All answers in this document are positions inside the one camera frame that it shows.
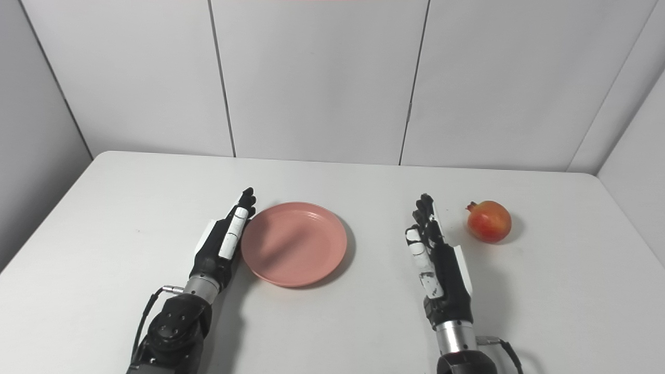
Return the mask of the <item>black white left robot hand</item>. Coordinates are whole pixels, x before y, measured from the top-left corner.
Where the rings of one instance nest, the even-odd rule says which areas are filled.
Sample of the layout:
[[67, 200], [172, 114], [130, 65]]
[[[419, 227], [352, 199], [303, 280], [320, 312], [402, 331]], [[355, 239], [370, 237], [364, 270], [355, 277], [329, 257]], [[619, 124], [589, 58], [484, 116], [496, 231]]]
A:
[[256, 201], [254, 189], [247, 188], [225, 218], [211, 222], [204, 230], [185, 293], [212, 303], [228, 286], [243, 233], [256, 214]]

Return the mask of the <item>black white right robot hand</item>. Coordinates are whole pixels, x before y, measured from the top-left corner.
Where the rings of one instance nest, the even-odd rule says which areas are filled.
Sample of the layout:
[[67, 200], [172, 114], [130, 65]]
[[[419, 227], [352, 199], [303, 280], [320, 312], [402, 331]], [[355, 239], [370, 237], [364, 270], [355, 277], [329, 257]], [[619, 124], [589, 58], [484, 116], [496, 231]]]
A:
[[434, 199], [423, 193], [405, 231], [408, 249], [425, 290], [423, 308], [432, 329], [446, 323], [473, 323], [472, 284], [460, 246], [446, 242]]

